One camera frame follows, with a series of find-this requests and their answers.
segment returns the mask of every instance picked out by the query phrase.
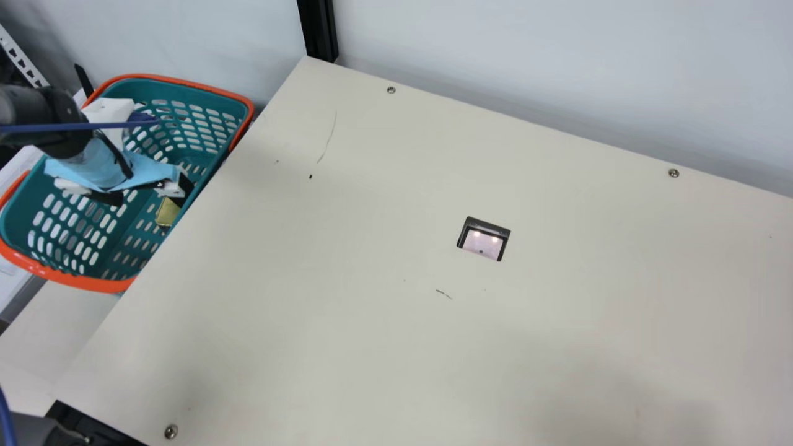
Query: scratch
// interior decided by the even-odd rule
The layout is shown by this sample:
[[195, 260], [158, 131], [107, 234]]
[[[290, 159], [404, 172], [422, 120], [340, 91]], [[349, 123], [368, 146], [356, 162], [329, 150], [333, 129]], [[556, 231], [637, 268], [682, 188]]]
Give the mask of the scratch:
[[451, 296], [449, 296], [448, 294], [444, 293], [441, 290], [435, 290], [435, 291], [438, 291], [440, 294], [443, 294], [444, 296], [448, 297], [450, 300], [454, 300], [454, 299], [451, 298]]
[[328, 153], [328, 144], [331, 143], [331, 138], [333, 137], [333, 132], [336, 130], [336, 118], [337, 117], [339, 117], [339, 111], [338, 110], [336, 110], [333, 113], [333, 126], [331, 127], [331, 134], [328, 135], [328, 140], [325, 141], [325, 150], [322, 151], [322, 155], [320, 155], [320, 158], [316, 161], [317, 164], [319, 164], [320, 161], [322, 161], [322, 159], [325, 157], [325, 154]]

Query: screw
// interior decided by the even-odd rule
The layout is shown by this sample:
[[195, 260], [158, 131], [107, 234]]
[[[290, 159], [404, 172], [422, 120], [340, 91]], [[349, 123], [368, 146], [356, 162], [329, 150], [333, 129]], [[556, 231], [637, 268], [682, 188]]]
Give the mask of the screw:
[[177, 427], [176, 425], [168, 425], [168, 427], [165, 428], [165, 437], [168, 440], [173, 440], [174, 438], [176, 438], [176, 434], [178, 433], [179, 433], [179, 427]]

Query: table surface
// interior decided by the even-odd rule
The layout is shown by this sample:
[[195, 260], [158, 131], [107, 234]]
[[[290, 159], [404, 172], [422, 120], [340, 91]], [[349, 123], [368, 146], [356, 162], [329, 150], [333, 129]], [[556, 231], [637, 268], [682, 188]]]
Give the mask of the table surface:
[[56, 396], [151, 446], [790, 444], [793, 201], [670, 167], [305, 59]]

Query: blue cable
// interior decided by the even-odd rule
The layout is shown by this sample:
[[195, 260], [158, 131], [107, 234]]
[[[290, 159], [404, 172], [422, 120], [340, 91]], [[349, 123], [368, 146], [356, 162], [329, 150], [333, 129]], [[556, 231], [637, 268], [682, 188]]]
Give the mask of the blue cable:
[[8, 402], [2, 389], [0, 389], [0, 422], [2, 423], [3, 436], [6, 438], [6, 446], [17, 446], [17, 433], [13, 430], [11, 410], [8, 408]]

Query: plastic basket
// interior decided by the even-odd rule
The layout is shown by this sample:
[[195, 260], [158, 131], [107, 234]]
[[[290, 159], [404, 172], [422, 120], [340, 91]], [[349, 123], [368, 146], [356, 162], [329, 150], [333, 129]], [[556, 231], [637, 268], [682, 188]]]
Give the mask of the plastic basket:
[[[184, 215], [221, 160], [251, 123], [243, 96], [181, 79], [126, 75], [111, 79], [86, 101], [131, 98], [137, 111], [161, 125], [136, 128], [128, 150], [185, 168], [195, 185]], [[153, 190], [125, 191], [109, 206], [57, 189], [44, 159], [0, 198], [0, 254], [47, 280], [103, 293], [126, 290], [165, 239], [155, 223], [161, 198]]]

